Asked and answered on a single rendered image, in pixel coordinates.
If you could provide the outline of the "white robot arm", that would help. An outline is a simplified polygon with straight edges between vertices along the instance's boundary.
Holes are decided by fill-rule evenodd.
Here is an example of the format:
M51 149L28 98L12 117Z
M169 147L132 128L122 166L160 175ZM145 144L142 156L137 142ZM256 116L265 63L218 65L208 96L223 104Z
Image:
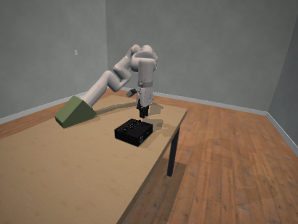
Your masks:
M139 87L152 87L153 72L156 69L157 61L158 57L150 46L145 45L141 49L135 44L129 49L125 57L113 67L113 71L120 78L120 81L111 71L106 71L92 88L79 98L92 108L106 92L108 86L112 91L117 92L131 79L132 75L128 70L129 67L132 71L138 72Z

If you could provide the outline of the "black lighting desk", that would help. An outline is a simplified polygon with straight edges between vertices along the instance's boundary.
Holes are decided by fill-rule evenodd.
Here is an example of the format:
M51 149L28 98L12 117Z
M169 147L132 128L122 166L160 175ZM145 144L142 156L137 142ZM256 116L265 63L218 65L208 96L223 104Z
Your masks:
M125 128L125 129L124 129ZM141 120L130 119L114 129L115 138L139 146L151 133L153 125Z

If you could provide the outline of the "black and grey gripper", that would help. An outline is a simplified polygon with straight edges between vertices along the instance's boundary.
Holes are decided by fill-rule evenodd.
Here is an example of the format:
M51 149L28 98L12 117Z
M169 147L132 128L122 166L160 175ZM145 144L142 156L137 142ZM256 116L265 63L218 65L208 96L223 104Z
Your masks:
M148 116L148 109L153 103L153 87L139 87L137 88L137 109L140 111L140 118ZM142 108L141 108L142 107Z

